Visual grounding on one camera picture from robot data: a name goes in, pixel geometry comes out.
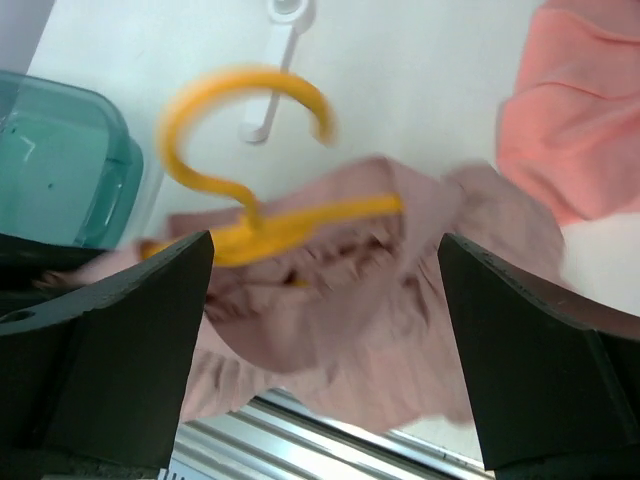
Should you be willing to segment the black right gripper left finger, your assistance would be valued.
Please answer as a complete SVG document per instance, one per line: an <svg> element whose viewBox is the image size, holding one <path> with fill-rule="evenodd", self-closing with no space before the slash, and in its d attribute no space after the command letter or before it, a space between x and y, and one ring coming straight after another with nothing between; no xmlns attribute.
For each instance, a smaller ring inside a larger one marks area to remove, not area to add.
<svg viewBox="0 0 640 480"><path fill-rule="evenodd" d="M213 253L196 233L89 285L40 289L97 251L2 237L3 469L169 465Z"/></svg>

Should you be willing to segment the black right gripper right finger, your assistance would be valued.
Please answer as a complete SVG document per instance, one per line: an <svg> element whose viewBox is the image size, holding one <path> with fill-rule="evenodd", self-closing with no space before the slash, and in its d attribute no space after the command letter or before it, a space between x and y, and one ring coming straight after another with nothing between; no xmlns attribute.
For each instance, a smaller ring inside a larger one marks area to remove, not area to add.
<svg viewBox="0 0 640 480"><path fill-rule="evenodd" d="M484 466L639 467L639 319L459 235L438 248Z"/></svg>

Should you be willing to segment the orange plastic hanger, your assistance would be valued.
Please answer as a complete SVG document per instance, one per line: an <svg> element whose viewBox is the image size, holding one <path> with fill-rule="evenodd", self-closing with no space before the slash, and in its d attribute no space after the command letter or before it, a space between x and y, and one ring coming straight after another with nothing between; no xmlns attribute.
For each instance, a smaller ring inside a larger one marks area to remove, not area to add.
<svg viewBox="0 0 640 480"><path fill-rule="evenodd" d="M325 226L403 211L398 195L385 194L266 216L248 187L204 175L184 162L180 144L198 118L225 100L263 91L290 97L303 105L314 118L316 140L323 145L334 141L336 119L322 92L304 78L271 66L236 67L199 79L174 97L159 122L157 145L166 173L192 191L228 197L244 208L238 223L209 231L214 265L251 264L304 244Z"/></svg>

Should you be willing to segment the salmon pink skirt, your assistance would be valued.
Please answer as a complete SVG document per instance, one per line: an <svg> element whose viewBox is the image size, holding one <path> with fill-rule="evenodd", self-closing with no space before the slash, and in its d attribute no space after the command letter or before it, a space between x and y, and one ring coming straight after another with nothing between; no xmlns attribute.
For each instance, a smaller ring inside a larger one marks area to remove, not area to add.
<svg viewBox="0 0 640 480"><path fill-rule="evenodd" d="M638 212L638 2L536 10L501 109L497 165L562 225Z"/></svg>

